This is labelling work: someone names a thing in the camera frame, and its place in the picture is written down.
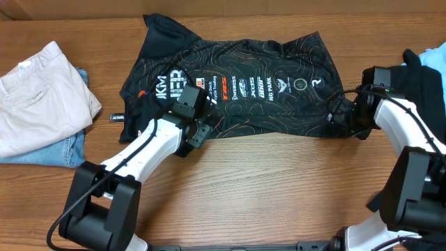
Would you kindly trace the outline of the black printed cycling jersey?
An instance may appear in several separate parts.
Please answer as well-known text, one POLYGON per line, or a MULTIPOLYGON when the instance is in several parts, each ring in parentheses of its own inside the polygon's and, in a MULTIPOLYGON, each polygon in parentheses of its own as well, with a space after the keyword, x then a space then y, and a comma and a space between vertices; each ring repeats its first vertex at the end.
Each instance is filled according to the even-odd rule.
POLYGON ((136 139, 153 110, 178 100, 191 85, 216 101, 206 118, 212 139, 269 132, 348 136, 348 126, 330 116, 343 86, 318 33, 283 44, 212 41, 163 15, 145 15, 144 22, 144 44, 120 92, 120 142, 136 139))

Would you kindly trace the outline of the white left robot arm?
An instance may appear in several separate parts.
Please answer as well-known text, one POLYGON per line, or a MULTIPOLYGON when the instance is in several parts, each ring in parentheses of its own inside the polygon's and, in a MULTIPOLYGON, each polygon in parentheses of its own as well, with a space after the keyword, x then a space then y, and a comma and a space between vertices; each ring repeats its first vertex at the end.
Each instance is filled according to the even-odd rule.
POLYGON ((57 250, 52 242, 57 231, 80 250, 148 251, 135 234, 141 187, 165 158, 184 158, 202 147, 211 131, 204 121, 215 104, 207 90, 186 86, 119 154, 99 165, 80 165, 65 208, 47 233, 48 246, 57 250))

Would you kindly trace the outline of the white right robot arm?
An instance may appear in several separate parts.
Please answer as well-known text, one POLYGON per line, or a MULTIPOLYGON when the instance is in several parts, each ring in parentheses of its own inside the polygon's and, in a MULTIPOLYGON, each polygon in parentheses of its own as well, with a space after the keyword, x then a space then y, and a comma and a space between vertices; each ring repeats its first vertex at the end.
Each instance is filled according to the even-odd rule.
POLYGON ((382 130, 398 160, 375 197, 374 214, 332 237, 326 250, 391 250, 399 243, 425 244, 445 249, 445 145, 423 122, 415 103, 391 87, 391 70, 364 70, 353 89, 350 110, 341 101, 328 104, 329 120, 348 126, 364 140, 373 129, 382 130))

